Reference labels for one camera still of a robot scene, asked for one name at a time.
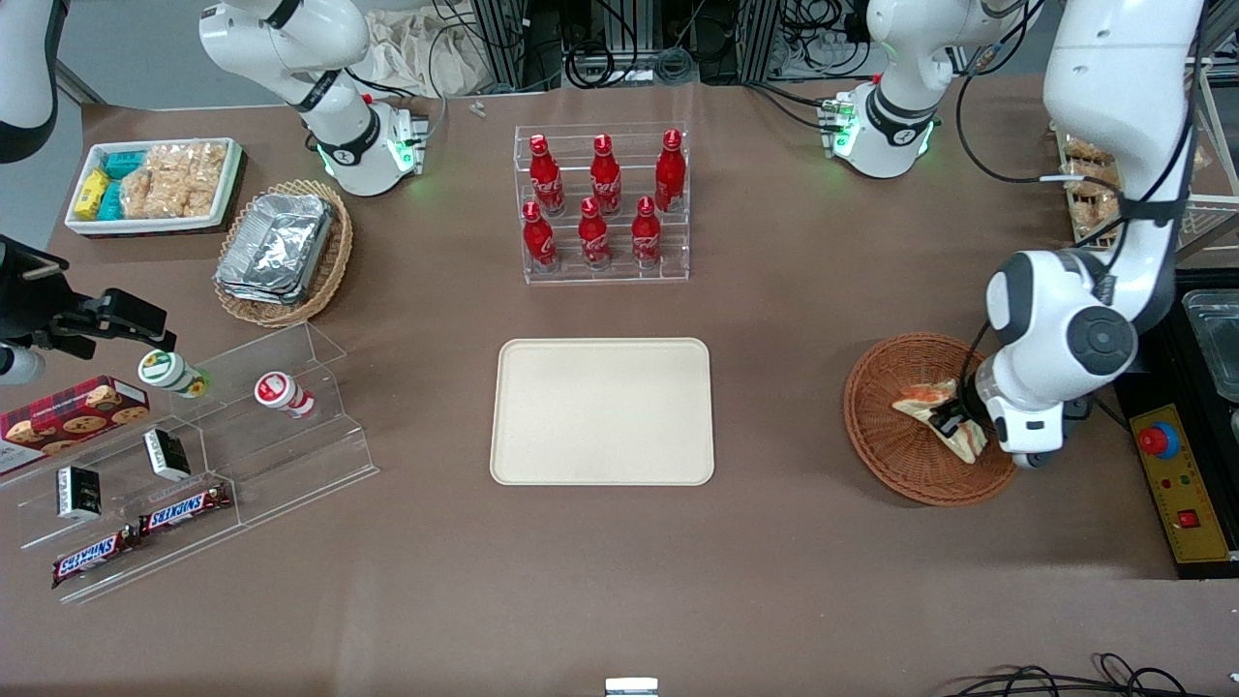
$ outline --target small black box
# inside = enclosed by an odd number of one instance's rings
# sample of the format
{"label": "small black box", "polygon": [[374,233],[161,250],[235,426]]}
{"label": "small black box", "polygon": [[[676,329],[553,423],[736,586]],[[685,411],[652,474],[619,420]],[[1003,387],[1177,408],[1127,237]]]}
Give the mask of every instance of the small black box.
{"label": "small black box", "polygon": [[93,521],[103,514],[99,473],[61,468],[56,473],[56,515],[72,521]]}
{"label": "small black box", "polygon": [[172,482],[190,477],[190,461],[185,457],[181,441],[166,431],[154,428],[142,437],[146,441],[146,457],[151,461],[155,474]]}

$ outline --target red button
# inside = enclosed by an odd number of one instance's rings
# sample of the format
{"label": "red button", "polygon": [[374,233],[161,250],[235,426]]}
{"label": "red button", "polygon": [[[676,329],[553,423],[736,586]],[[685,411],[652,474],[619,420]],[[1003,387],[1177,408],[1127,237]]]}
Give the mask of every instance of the red button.
{"label": "red button", "polygon": [[1150,456],[1161,456],[1170,448],[1170,438],[1166,438],[1166,432],[1151,426],[1136,435],[1136,444]]}
{"label": "red button", "polygon": [[1193,510],[1180,511],[1178,527],[1201,527],[1201,519]]}

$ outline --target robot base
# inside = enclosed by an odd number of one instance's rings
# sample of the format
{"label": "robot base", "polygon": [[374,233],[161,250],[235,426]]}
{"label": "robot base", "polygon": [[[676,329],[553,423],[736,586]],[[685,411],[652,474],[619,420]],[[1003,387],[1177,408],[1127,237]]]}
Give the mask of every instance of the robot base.
{"label": "robot base", "polygon": [[911,139],[904,145],[891,145],[866,113],[871,92],[873,83],[865,83],[851,92],[840,92],[835,99],[818,106],[818,123],[829,129],[821,134],[821,144],[828,157],[846,160],[862,175],[896,177],[912,168],[917,157],[928,150],[933,123],[919,135],[909,129]]}
{"label": "robot base", "polygon": [[379,137],[356,165],[332,162],[318,149],[318,155],[339,186],[354,196],[378,196],[401,178],[421,173],[426,158],[426,119],[414,119],[405,109],[393,109],[383,102],[370,104],[379,116]]}

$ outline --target acrylic display stand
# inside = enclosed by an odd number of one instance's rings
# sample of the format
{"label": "acrylic display stand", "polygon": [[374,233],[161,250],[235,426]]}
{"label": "acrylic display stand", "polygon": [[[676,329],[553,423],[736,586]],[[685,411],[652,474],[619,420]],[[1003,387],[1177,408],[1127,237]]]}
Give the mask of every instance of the acrylic display stand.
{"label": "acrylic display stand", "polygon": [[[170,405],[161,410],[164,416],[152,415],[0,484],[19,501],[22,550],[46,558],[51,584],[57,560],[125,524],[136,525],[139,515],[216,483],[229,485],[233,506],[146,537],[138,548],[53,591],[62,603],[83,603],[378,473],[366,435],[344,412],[336,376],[327,368],[343,355],[339,345],[302,322],[197,364],[211,375],[211,389],[198,400],[147,389],[152,410]],[[291,420],[254,400],[254,384],[273,370],[294,376],[313,394],[310,416]],[[192,477],[172,483],[151,472],[142,435],[152,428],[181,439]],[[99,520],[77,522],[56,516],[56,470],[67,465],[99,473]]]}
{"label": "acrylic display stand", "polygon": [[[632,220],[637,217],[637,198],[654,194],[654,165],[663,151],[663,132],[674,128],[684,134],[684,160],[689,165],[689,176],[684,181],[684,203],[678,210],[658,210],[662,222],[662,261],[658,266],[642,270],[632,255]],[[590,184],[590,165],[593,162],[593,136],[600,132],[611,135],[612,151],[620,162],[623,182],[623,203],[617,214],[607,220],[607,241],[611,245],[611,267],[595,271],[585,264],[581,251],[581,238],[576,227],[581,220],[581,199],[592,193]],[[633,123],[633,124],[582,124],[582,125],[541,125],[518,126],[513,160],[515,168],[517,207],[515,224],[518,239],[524,228],[520,206],[534,199],[534,187],[529,180],[529,136],[543,134],[550,145],[550,152],[559,162],[564,177],[566,207],[556,217],[546,217],[555,233],[555,246],[559,250],[560,267],[554,272],[536,272],[524,243],[520,243],[520,259],[525,282],[530,285],[556,282],[631,282],[631,281],[670,281],[689,277],[689,206],[693,162],[689,158],[688,124],[683,121]]]}

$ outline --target teal snack package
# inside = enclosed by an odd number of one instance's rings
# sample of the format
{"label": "teal snack package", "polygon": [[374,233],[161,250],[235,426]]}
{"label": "teal snack package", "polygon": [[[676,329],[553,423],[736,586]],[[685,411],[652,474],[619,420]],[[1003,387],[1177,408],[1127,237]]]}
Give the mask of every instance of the teal snack package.
{"label": "teal snack package", "polygon": [[121,220],[125,219],[125,210],[120,207],[120,182],[113,181],[103,192],[103,201],[99,202],[99,214],[97,220]]}
{"label": "teal snack package", "polygon": [[108,178],[124,178],[125,175],[142,166],[142,160],[145,158],[146,152],[142,152],[141,150],[110,152],[103,160],[103,172],[108,175]]}

